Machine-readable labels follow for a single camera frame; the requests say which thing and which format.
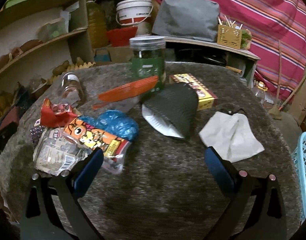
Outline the orange cartoon snack bag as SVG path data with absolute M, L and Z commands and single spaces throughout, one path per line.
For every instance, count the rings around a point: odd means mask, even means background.
M 113 135 L 105 130 L 95 128 L 80 118 L 75 118 L 64 127 L 64 133 L 69 139 L 82 146 L 103 151 L 102 168 L 111 174 L 123 171 L 124 159 L 131 142 Z

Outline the blue plastic bag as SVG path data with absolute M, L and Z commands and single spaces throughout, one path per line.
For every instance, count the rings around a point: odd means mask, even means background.
M 135 141 L 138 137 L 139 126 L 137 122 L 119 110 L 107 110 L 97 118 L 82 115 L 79 116 L 79 119 L 129 142 Z

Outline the clear bubble blister tray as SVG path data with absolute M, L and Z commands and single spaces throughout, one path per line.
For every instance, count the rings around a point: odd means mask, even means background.
M 33 145 L 37 145 L 42 137 L 42 134 L 45 130 L 45 126 L 35 126 L 30 130 L 30 137 Z

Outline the red crumpled wrapper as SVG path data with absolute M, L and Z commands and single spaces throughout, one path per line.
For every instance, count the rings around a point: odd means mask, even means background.
M 45 98 L 41 107 L 40 125 L 49 128 L 64 127 L 77 116 L 70 104 L 53 104 Z

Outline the white crumpled paper napkin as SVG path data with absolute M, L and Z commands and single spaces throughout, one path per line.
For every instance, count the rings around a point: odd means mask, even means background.
M 232 163 L 264 151 L 254 136 L 248 118 L 240 113 L 216 112 L 199 132 L 202 142 L 212 146 L 220 157 Z

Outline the small clear spice bottle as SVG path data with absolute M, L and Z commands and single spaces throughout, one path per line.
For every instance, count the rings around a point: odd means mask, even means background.
M 85 96 L 79 78 L 72 72 L 62 77 L 61 89 L 64 103 L 77 107 L 84 101 Z

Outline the yellow-labelled oil bottle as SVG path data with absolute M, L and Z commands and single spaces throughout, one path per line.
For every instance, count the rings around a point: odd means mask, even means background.
M 262 81 L 256 83 L 252 88 L 252 92 L 259 99 L 260 103 L 263 104 L 267 92 L 265 84 Z

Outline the yellow red cardboard box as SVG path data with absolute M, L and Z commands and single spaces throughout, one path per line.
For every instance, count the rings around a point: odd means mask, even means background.
M 198 111 L 210 109 L 215 106 L 218 97 L 209 90 L 202 82 L 190 73 L 174 74 L 169 76 L 170 83 L 187 83 L 193 90 L 195 90 L 199 104 Z

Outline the wooden curved shelf unit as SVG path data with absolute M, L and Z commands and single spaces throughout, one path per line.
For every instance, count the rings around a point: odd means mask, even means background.
M 93 61 L 86 0 L 28 0 L 0 15 L 0 89 L 48 79 L 68 61 Z

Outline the green-labelled clear jar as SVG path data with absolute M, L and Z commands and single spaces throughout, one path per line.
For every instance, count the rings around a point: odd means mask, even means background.
M 159 91 L 164 88 L 165 47 L 164 36 L 137 36 L 129 39 L 129 46 L 133 51 L 131 58 L 131 72 L 134 80 L 157 76 L 158 81 L 151 90 Z

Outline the large cooking oil bottle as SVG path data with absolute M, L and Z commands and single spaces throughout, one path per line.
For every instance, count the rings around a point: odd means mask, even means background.
M 104 10 L 96 0 L 86 0 L 88 16 L 88 34 L 93 49 L 105 47 L 109 44 L 107 38 L 106 16 Z

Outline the grey wooden cabinet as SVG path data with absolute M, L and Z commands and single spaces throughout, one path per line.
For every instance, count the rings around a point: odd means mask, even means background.
M 254 73 L 260 57 L 242 49 L 229 48 L 215 42 L 181 37 L 165 37 L 167 59 L 177 62 L 204 63 L 231 67 L 248 87 L 253 87 Z

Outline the white plastic bucket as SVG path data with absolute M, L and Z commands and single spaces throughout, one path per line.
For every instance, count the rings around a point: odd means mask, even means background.
M 121 27 L 137 27 L 136 36 L 151 35 L 151 0 L 124 0 L 117 4 L 116 22 Z

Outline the striped red curtain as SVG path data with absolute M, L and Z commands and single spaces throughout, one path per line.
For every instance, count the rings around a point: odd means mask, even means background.
M 285 100 L 306 68 L 306 6 L 302 0 L 210 0 L 220 17 L 252 34 L 250 52 L 260 57 L 255 76 Z

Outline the grey fabric cover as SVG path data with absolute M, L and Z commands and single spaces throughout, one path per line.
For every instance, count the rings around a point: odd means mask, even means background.
M 215 42 L 220 7 L 210 0 L 163 0 L 152 32 L 161 36 Z

